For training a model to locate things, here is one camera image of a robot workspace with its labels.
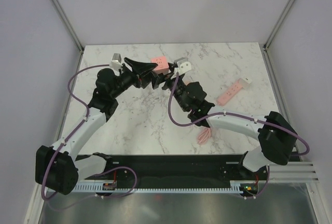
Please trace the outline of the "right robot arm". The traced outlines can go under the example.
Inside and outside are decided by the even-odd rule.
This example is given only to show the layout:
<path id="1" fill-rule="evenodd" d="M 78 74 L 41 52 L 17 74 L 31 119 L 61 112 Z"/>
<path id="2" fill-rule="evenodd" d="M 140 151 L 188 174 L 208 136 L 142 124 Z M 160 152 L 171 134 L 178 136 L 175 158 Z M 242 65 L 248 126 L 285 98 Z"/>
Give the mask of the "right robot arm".
<path id="1" fill-rule="evenodd" d="M 175 99 L 180 108 L 188 113 L 190 120 L 183 127 L 197 125 L 212 129 L 225 129 L 251 137 L 259 147 L 244 153 L 238 165 L 238 174 L 250 179 L 263 166 L 269 164 L 287 165 L 292 154 L 297 133 L 278 112 L 265 116 L 234 113 L 208 102 L 206 92 L 198 82 L 184 84 L 182 77 L 174 73 L 158 76 L 154 87 L 163 85 L 171 91 L 170 100 Z"/>

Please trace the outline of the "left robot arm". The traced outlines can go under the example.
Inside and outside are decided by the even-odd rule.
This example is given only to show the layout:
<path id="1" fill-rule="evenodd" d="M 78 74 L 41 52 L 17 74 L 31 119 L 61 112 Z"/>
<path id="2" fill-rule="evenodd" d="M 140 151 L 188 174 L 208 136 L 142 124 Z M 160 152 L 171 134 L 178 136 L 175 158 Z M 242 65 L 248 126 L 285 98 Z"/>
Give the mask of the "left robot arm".
<path id="1" fill-rule="evenodd" d="M 55 193 L 69 194 L 76 184 L 90 176 L 99 175 L 102 179 L 112 177 L 114 167 L 106 162 L 106 155 L 95 153 L 77 160 L 83 146 L 102 127 L 118 107 L 116 98 L 131 86 L 146 88 L 156 63 L 143 63 L 124 59 L 118 54 L 111 64 L 99 65 L 92 98 L 85 105 L 86 111 L 72 130 L 51 146 L 41 146 L 36 152 L 35 180 L 41 185 L 42 199 L 47 201 L 46 188 Z"/>

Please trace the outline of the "pink power strip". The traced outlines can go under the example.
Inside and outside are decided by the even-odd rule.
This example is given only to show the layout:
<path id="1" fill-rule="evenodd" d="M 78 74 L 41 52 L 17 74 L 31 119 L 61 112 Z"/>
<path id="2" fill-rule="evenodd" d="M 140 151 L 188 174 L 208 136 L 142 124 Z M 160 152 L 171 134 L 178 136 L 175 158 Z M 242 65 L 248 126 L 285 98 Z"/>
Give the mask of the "pink power strip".
<path id="1" fill-rule="evenodd" d="M 246 81 L 242 78 L 234 82 L 222 95 L 217 99 L 220 106 L 226 105 L 238 92 L 245 87 Z"/>

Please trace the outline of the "white wall charger plug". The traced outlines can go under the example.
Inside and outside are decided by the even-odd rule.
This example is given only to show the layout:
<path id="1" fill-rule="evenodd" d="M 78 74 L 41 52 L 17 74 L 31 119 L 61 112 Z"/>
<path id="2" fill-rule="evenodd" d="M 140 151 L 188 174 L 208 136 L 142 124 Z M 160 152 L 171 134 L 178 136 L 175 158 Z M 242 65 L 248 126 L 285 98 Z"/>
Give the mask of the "white wall charger plug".
<path id="1" fill-rule="evenodd" d="M 252 83 L 252 80 L 250 78 L 243 77 L 243 78 L 239 79 L 239 84 L 244 89 L 247 89 L 250 86 L 251 83 Z"/>

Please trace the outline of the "pink cube socket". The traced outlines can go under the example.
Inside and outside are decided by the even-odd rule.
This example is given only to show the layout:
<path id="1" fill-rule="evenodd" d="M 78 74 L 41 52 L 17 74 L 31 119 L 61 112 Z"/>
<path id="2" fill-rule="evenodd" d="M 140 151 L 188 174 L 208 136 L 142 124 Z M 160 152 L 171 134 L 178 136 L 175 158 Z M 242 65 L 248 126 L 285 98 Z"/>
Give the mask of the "pink cube socket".
<path id="1" fill-rule="evenodd" d="M 154 68 L 154 72 L 156 74 L 166 75 L 169 72 L 168 61 L 165 56 L 152 58 L 151 62 L 158 65 L 156 68 Z"/>

